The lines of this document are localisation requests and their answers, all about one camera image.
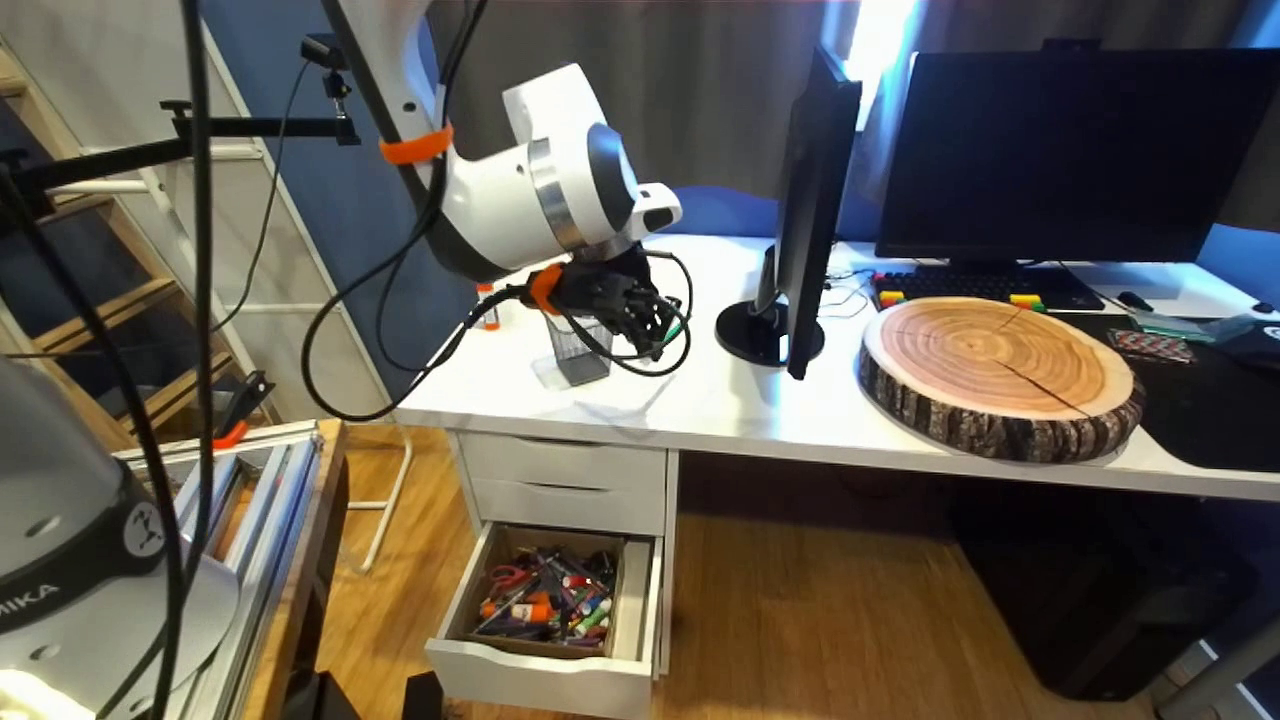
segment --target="keyboard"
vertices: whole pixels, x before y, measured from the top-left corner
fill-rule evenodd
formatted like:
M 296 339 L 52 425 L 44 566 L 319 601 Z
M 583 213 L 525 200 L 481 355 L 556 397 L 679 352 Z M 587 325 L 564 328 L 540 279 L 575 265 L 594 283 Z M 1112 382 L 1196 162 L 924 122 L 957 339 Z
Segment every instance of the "keyboard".
M 1102 307 L 1102 299 L 1081 283 L 1069 267 L 913 267 L 913 274 L 874 274 L 870 299 L 874 307 L 917 299 L 917 298 L 985 298 L 1003 306 L 1031 307 Z

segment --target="desk drawer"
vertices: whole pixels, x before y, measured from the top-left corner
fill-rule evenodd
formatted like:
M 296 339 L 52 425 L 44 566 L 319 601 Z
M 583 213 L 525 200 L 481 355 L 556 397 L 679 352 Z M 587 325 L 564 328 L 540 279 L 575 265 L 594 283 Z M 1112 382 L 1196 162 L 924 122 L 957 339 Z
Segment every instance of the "desk drawer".
M 493 562 L 547 542 L 564 547 L 620 547 L 610 638 L 604 657 L 506 653 L 470 640 Z M 656 542 L 484 523 L 461 593 L 447 603 L 445 628 L 429 640 L 445 695 L 575 717 L 647 717 L 656 680 L 660 586 L 663 566 Z
M 547 523 L 663 536 L 668 453 L 461 432 L 481 523 Z

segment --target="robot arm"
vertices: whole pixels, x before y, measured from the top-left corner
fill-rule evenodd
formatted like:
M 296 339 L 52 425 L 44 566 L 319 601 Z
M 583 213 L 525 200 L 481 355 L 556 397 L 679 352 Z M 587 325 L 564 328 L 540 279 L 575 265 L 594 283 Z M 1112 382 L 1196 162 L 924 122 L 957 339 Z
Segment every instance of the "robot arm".
M 383 139 L 438 127 L 438 81 L 424 64 L 429 0 L 322 0 Z M 463 162 L 447 150 L 436 259 L 466 279 L 497 279 L 569 257 L 529 279 L 525 306 L 592 316 L 660 355 L 672 307 L 647 279 L 639 240 L 679 220 L 668 184 L 639 184 L 587 75 L 569 64 L 503 93 L 515 145 Z M 438 165 L 401 170 L 429 206 Z

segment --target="wooden slice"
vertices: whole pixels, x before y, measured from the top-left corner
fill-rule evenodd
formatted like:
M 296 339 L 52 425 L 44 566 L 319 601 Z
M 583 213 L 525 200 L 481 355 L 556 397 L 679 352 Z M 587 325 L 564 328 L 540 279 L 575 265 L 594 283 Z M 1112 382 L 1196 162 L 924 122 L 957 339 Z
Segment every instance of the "wooden slice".
M 1145 405 L 1133 369 L 1109 343 L 1065 321 L 966 298 L 879 313 L 856 378 L 907 430 L 1031 463 L 1119 447 Z

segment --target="black monitor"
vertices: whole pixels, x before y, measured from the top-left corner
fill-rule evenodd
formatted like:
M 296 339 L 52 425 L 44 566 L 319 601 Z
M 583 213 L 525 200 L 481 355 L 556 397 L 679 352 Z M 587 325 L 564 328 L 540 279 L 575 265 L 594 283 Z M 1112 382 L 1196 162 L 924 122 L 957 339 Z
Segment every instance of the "black monitor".
M 874 257 L 1196 259 L 1280 51 L 921 51 Z
M 784 364 L 797 382 L 802 382 L 806 361 L 824 350 L 814 307 L 837 246 L 856 108 L 861 83 L 842 75 L 828 48 L 814 48 L 789 122 L 778 237 L 763 254 L 754 298 L 722 307 L 714 321 L 714 339 L 733 355 Z

